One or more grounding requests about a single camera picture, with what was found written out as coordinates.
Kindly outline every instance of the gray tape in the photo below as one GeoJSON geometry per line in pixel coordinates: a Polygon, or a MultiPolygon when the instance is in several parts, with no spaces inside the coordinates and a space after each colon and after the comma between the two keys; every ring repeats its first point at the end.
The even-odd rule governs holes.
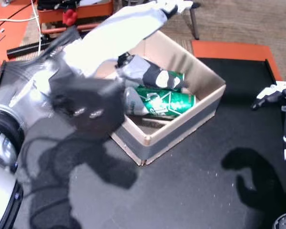
{"type": "Polygon", "coordinates": [[[115,133],[141,160],[147,160],[164,149],[170,142],[178,138],[178,136],[180,136],[182,133],[191,129],[194,125],[199,123],[211,112],[213,112],[217,108],[219,102],[220,99],[211,103],[197,115],[183,123],[177,129],[169,133],[166,137],[162,138],[151,146],[142,145],[123,126],[121,126],[115,133]]]}

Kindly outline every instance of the black mat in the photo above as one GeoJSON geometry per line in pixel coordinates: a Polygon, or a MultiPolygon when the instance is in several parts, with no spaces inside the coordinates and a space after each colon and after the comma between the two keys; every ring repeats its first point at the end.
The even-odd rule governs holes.
{"type": "Polygon", "coordinates": [[[57,117],[33,127],[20,156],[26,197],[15,228],[271,228],[286,211],[281,114],[249,108],[271,75],[265,62],[202,61],[226,80],[217,114],[147,167],[112,140],[102,147],[68,136],[57,117]]]}

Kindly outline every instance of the orange table edge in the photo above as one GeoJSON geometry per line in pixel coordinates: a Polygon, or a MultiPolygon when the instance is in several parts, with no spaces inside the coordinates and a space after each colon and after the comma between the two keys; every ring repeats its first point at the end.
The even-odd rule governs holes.
{"type": "Polygon", "coordinates": [[[193,53],[197,58],[218,58],[234,60],[265,61],[268,60],[271,71],[277,81],[282,77],[268,46],[236,43],[192,41],[193,53]]]}

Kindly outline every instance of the black cable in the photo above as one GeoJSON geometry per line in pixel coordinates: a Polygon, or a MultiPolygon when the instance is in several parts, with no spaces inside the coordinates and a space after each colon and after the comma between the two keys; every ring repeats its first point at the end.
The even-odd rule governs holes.
{"type": "Polygon", "coordinates": [[[14,17],[17,13],[19,13],[20,11],[24,10],[25,8],[27,8],[27,7],[31,6],[31,5],[32,5],[32,4],[30,3],[30,4],[28,4],[28,5],[24,6],[24,7],[22,7],[21,9],[17,10],[16,12],[14,12],[14,13],[13,13],[11,16],[9,16],[7,19],[10,19],[10,18],[14,17]]]}

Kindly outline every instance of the metal table leg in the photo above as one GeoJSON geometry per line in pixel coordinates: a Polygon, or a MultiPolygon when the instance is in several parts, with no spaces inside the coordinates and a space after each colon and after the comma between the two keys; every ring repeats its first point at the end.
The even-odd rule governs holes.
{"type": "Polygon", "coordinates": [[[199,40],[199,33],[198,33],[198,28],[197,28],[197,23],[196,23],[196,16],[195,16],[195,8],[190,9],[190,14],[191,14],[191,20],[192,20],[193,36],[195,37],[196,40],[199,40]]]}

